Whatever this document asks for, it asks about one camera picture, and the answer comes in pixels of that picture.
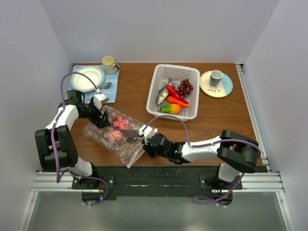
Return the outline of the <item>fake red chili pepper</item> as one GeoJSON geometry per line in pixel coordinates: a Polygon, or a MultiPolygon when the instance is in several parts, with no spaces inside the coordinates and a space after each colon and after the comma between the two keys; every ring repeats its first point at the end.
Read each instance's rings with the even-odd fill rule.
{"type": "Polygon", "coordinates": [[[181,101],[183,103],[188,104],[188,102],[186,100],[184,100],[180,94],[171,86],[171,85],[166,85],[166,89],[168,90],[168,92],[170,93],[170,95],[177,99],[178,101],[181,101]]]}

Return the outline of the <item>fake fish grey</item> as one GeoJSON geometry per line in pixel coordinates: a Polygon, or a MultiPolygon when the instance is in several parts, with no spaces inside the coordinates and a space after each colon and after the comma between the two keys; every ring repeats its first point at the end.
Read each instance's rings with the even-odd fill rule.
{"type": "Polygon", "coordinates": [[[168,79],[168,83],[166,85],[164,85],[162,87],[162,89],[160,89],[158,91],[158,95],[157,95],[157,97],[155,99],[157,105],[161,104],[165,100],[165,98],[169,95],[169,91],[167,90],[167,86],[171,85],[171,83],[173,81],[174,81],[174,79],[169,78],[168,79]]]}

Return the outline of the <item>fake mango green orange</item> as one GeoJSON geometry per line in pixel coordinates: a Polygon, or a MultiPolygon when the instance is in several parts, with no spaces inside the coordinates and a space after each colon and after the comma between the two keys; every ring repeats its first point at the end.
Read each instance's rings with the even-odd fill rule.
{"type": "Polygon", "coordinates": [[[169,103],[160,107],[159,112],[164,114],[177,115],[181,111],[181,106],[175,103],[169,103]]]}

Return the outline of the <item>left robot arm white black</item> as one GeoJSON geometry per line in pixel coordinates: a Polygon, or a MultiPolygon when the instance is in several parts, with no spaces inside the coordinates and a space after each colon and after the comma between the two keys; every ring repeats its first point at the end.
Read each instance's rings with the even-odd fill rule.
{"type": "Polygon", "coordinates": [[[101,111],[108,100],[108,96],[100,92],[86,103],[84,93],[70,90],[65,101],[59,105],[53,121],[35,132],[40,165],[45,171],[56,172],[57,181],[67,172],[73,175],[79,185],[89,189],[99,186],[100,177],[94,164],[78,156],[71,128],[78,118],[88,119],[97,128],[110,126],[109,112],[101,111]]]}

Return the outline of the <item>fake purple grapes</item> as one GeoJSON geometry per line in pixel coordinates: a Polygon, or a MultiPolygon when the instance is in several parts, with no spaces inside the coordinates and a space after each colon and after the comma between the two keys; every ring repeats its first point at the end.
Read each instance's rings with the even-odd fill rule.
{"type": "Polygon", "coordinates": [[[178,87],[178,93],[181,97],[186,97],[191,94],[193,90],[193,85],[188,79],[182,80],[180,86],[178,87]]]}

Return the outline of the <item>fake carrot orange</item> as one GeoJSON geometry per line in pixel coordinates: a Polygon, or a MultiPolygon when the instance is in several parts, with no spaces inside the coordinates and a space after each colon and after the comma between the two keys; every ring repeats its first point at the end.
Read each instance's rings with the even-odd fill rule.
{"type": "Polygon", "coordinates": [[[177,104],[177,105],[179,105],[179,106],[181,106],[181,107],[190,107],[189,104],[184,103],[184,102],[182,102],[182,101],[180,101],[180,100],[177,100],[176,98],[174,98],[174,97],[172,97],[172,96],[169,96],[169,97],[167,98],[167,102],[168,102],[168,103],[177,104]]]}

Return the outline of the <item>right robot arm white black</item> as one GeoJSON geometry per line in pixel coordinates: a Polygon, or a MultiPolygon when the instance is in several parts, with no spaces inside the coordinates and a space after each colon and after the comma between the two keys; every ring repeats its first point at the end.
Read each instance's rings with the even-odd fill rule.
{"type": "Polygon", "coordinates": [[[138,135],[151,158],[161,156],[177,165],[214,157],[222,160],[215,176],[205,180],[207,185],[216,189],[229,188],[241,173],[255,173],[261,155],[258,142],[231,130],[224,130],[220,136],[210,140],[191,143],[171,142],[146,126],[139,130],[138,135]]]}

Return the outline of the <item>clear zip top bag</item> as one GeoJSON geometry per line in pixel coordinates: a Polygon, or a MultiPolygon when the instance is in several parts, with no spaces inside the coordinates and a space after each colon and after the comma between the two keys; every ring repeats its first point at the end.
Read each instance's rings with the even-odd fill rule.
{"type": "Polygon", "coordinates": [[[107,148],[113,156],[130,168],[145,152],[139,130],[146,124],[108,105],[102,108],[102,112],[108,112],[110,125],[97,128],[89,123],[84,128],[84,135],[107,148]]]}

